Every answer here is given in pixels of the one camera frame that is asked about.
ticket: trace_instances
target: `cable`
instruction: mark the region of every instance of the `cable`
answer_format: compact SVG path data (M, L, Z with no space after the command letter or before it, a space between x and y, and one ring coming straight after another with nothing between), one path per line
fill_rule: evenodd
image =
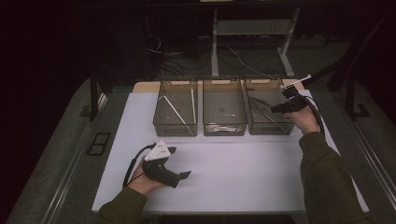
M134 165L136 164L136 161L137 161L137 159L139 158L139 156L146 150L146 149L153 149L154 147L155 147L155 143L154 144L152 144L152 145L148 145L148 146L145 146L145 147L143 147L142 149L140 149L140 151L136 154L136 156L131 160L131 163L129 164L129 167L128 167L128 170L127 170L127 172L126 172L126 174L125 174L125 177L124 177L124 181L123 181L123 183L122 183L122 187L123 188L125 188L127 185L128 185L128 183L130 183L130 181L128 181L129 180L129 177L131 176L131 172L132 172L132 170L134 169Z
M191 70L191 71L192 71L192 70L198 70L198 69L201 69L201 68L205 67L205 66L207 65L207 63L209 62L209 59L210 59L210 54L208 54L208 56L207 56L206 61L204 62L204 64L202 64L202 65L200 65L199 67L196 67L196 68L188 68L188 67L185 67L185 66L181 65L180 63L175 63L175 62L173 62L173 61L171 61L171 60L168 60L168 59L165 59L165 60L166 60L167 62L169 62L169 63L173 63L173 64L179 66L180 68L183 68L183 69L185 69L185 70Z
M238 55L232 48L227 47L227 46L224 46L224 47L227 48L227 49L229 49L230 51L232 51L232 52L236 55L236 57L238 57L239 61L241 61L241 63L242 63L247 69L249 69L250 71L253 71L253 72L255 72L255 73L261 74L261 75L263 75L263 76L269 77L268 75L266 75L266 74L264 74L264 73L262 73L262 72L259 72L259 71L255 70L255 69L249 67L247 64L245 64L245 62L241 59L241 57L239 57L239 55Z
M322 121L322 119L321 119L321 115L320 115L320 113L319 113L319 110L318 110L318 108L317 108L316 106L314 106L314 105L311 103L311 101L313 101L313 102L315 103L315 105L316 105L317 103L315 102L315 100L314 100L312 97L309 97L309 96L302 96L302 97L305 99L305 101L306 101L306 103L308 104L309 108L311 108L312 112L314 113L314 116L315 116L315 119L317 120L317 123L318 123L320 132L321 132L323 135L326 135L326 134L325 134L325 130L324 130L323 121Z
M218 50L218 56L219 56L220 60L221 60L223 63L225 63L226 65L230 66L231 68L238 68L238 69L245 68L245 66L237 67L237 66L231 65L231 64L229 64L229 63L226 63L225 60L223 59L223 57L221 56L221 53L222 53L222 52Z
M130 184L132 181L136 180L138 177L142 176L143 174L144 174L144 172L142 174L140 174L140 175L135 176L134 178L132 178L132 180L130 180L128 182L128 184Z
M175 55L182 55L182 54L184 54L184 52L179 51L179 52L165 53L163 56L175 56Z
M160 51L158 51L158 50L154 50L154 49L148 49L148 50L151 51L151 52L154 52L154 53L163 54L162 52L160 52Z
M176 64L176 65L174 65L174 66L171 66L171 65L169 65L169 64L166 64L166 63L163 63L164 65L166 65L167 67L172 67L172 68L174 68L174 67L176 67L176 68L181 68L182 69L182 73L184 74L184 70L185 70L185 67L183 67L183 66L181 66L181 64Z
M184 69L183 68L181 68L181 69L183 69L183 71L182 72L180 72L179 70L177 70L174 66L170 66L170 65L167 65L167 64L164 64L164 66L169 70L170 68L172 68L174 71L176 71L177 73L179 73L182 77L184 77Z
M242 46L242 43L245 42L245 38L241 40L241 37L238 38L239 39L239 43L229 43L227 44L225 41L222 41L222 43L220 44L220 42L218 43L218 46L223 46L223 47L230 47L230 45L232 45L234 48L239 48L240 46ZM246 51L246 52L239 52L239 55L246 55L249 54L250 50Z
M161 46L161 39L157 35L152 35L152 36L157 37L157 39L158 39L158 47L156 49L159 49L160 46Z
M178 75L175 73L175 72L173 72L173 71L171 71L170 69L168 69L168 68L166 68L166 67L162 67L162 66L159 66L161 69L163 69L164 71L167 71L167 72L169 72L169 73L172 73L175 77L178 77Z

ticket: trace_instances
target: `dark background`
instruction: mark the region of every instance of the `dark background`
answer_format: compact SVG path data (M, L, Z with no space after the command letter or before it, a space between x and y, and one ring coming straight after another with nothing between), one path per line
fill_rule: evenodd
M108 92L114 86L150 80L155 77L158 59L146 50L152 41L148 33L160 35L170 45L185 45L190 48L186 50L194 53L191 43L195 43L198 35L210 35L212 15L197 10L177 15L175 11L154 12L154 25L148 29L147 12L143 11L95 12L77 9L67 1L3 0L0 4L1 93L5 99L1 109L1 136L5 144L0 156L0 223L3 223L69 100L92 71L97 74L102 89ZM377 7L378 4L303 7L295 35L352 37L367 30L361 19L370 20ZM238 15L256 17L249 10L239 10ZM384 79L395 79L391 71L394 61L387 57L389 50L383 50L395 50L394 18L393 13L368 48L372 52L367 51L356 67L355 74L364 74L359 81L370 84L375 80L376 84L371 85L373 95L391 89L391 81L385 82L386 88L381 87L385 85ZM384 77L373 79L373 73ZM381 94L375 99L390 111L389 117L396 123L395 106L384 102L387 97L394 99L395 93Z

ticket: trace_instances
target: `sleeve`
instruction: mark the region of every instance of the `sleeve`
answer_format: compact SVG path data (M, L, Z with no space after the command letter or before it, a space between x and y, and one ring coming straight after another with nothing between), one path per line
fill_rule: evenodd
M321 133L308 133L300 140L303 150L301 176L309 222L373 223L361 210L350 169L326 143Z
M124 188L113 201L99 209L100 224L139 224L147 197L139 192Z

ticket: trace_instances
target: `person's right hand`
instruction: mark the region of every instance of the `person's right hand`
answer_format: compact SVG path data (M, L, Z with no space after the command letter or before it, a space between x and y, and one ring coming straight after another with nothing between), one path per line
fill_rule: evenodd
M299 111L285 113L283 116L293 120L296 127L299 128L303 134L319 132L317 120L308 105Z
M153 190L165 186L165 184L158 181L152 180L147 177L143 171L142 164L144 158L139 163L139 166L134 170L132 174L132 181L128 183L128 188L134 189L143 195L149 195Z

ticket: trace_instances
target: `plastic storage bin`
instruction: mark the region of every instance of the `plastic storage bin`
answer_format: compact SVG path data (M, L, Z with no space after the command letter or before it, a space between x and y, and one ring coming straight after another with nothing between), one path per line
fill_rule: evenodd
M282 95L281 79L265 77L245 77L248 131L252 135L287 135L294 123L280 113L272 113L271 106L285 103Z
M247 127L239 77L211 77L203 81L204 136L242 136Z
M195 77L161 81L153 120L158 136L196 136L197 116Z

